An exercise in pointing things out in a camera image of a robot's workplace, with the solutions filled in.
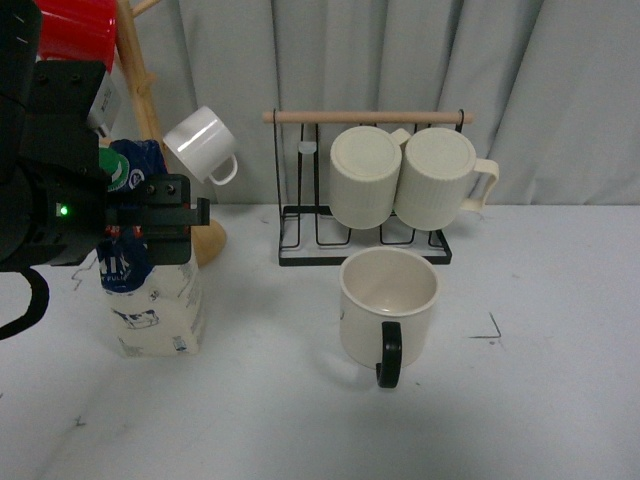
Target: white cup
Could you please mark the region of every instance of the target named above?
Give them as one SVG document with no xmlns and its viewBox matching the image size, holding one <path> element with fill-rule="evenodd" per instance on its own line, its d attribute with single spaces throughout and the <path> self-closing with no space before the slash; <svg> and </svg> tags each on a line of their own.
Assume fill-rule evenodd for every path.
<svg viewBox="0 0 640 480">
<path fill-rule="evenodd" d="M 201 183 L 209 178 L 215 185 L 226 185 L 238 173 L 234 155 L 236 139 L 209 107 L 201 107 L 164 136 L 164 143 Z M 215 171 L 232 162 L 231 172 L 224 178 Z"/>
<path fill-rule="evenodd" d="M 489 175 L 477 199 L 467 198 L 474 173 Z M 480 211 L 498 178 L 498 164 L 477 158 L 464 135 L 447 128 L 427 128 L 405 146 L 394 210 L 410 227 L 440 230 L 460 208 Z"/>
<path fill-rule="evenodd" d="M 331 145 L 329 207 L 343 225 L 356 229 L 381 225 L 393 210 L 402 151 L 410 138 L 376 127 L 354 127 Z"/>
<path fill-rule="evenodd" d="M 378 385 L 393 388 L 400 367 L 422 352 L 438 292 L 438 274 L 420 255 L 372 247 L 340 268 L 340 340 L 356 362 L 376 369 Z"/>
</svg>

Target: scratch mark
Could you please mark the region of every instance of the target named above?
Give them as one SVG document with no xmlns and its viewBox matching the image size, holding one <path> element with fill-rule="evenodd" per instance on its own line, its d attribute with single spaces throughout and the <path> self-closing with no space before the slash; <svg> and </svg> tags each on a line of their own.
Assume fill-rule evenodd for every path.
<svg viewBox="0 0 640 480">
<path fill-rule="evenodd" d="M 469 338 L 502 338 L 502 332 L 500 332 L 500 328 L 498 327 L 498 323 L 496 322 L 496 319 L 493 318 L 493 313 L 489 312 L 489 316 L 491 317 L 493 326 L 496 327 L 496 332 L 498 332 L 498 335 L 478 335 L 478 336 L 469 337 Z"/>
<path fill-rule="evenodd" d="M 78 270 L 75 271 L 73 275 L 71 275 L 71 280 L 75 280 L 77 282 L 76 286 L 73 289 L 74 292 L 78 290 L 78 287 L 80 287 L 80 284 L 82 283 L 82 279 L 76 278 L 76 275 L 78 275 L 80 272 L 87 272 L 91 270 L 97 261 L 98 261 L 98 255 L 96 254 L 96 256 L 93 258 L 93 261 L 91 262 L 91 265 L 85 268 L 79 268 Z"/>
</svg>

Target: wooden branch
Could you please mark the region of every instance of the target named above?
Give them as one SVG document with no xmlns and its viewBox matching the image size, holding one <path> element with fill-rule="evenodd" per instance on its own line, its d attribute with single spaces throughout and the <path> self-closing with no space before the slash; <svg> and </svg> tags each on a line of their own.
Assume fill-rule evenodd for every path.
<svg viewBox="0 0 640 480">
<path fill-rule="evenodd" d="M 136 18 L 138 15 L 143 14 L 158 3 L 160 3 L 160 0 L 142 0 L 142 2 L 133 7 L 133 9 L 131 10 L 133 18 Z"/>
<path fill-rule="evenodd" d="M 464 123 L 473 123 L 473 113 L 464 114 Z M 308 112 L 276 111 L 262 114 L 264 123 L 419 123 L 457 125 L 462 121 L 460 112 Z"/>
</svg>

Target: upside-down mug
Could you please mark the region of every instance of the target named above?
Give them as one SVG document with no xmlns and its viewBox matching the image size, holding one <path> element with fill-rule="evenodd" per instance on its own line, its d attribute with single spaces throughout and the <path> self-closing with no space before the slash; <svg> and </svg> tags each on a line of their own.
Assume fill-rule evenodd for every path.
<svg viewBox="0 0 640 480">
<path fill-rule="evenodd" d="M 480 198 L 467 198 L 475 174 L 488 175 Z M 418 230 L 440 230 L 458 211 L 480 211 L 499 178 L 498 164 L 476 157 L 471 142 L 447 128 L 427 128 L 407 142 L 394 210 Z"/>
<path fill-rule="evenodd" d="M 389 218 L 400 174 L 405 130 L 387 133 L 361 126 L 342 132 L 331 145 L 329 207 L 343 225 L 374 228 Z"/>
</svg>

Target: wooden base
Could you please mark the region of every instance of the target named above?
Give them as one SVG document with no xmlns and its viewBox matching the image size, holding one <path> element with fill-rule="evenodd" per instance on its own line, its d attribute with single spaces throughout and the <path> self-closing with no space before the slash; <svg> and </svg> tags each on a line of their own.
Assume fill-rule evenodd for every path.
<svg viewBox="0 0 640 480">
<path fill-rule="evenodd" d="M 211 220 L 209 225 L 191 227 L 191 242 L 198 267 L 203 267 L 222 251 L 227 234 L 218 222 Z"/>
</svg>

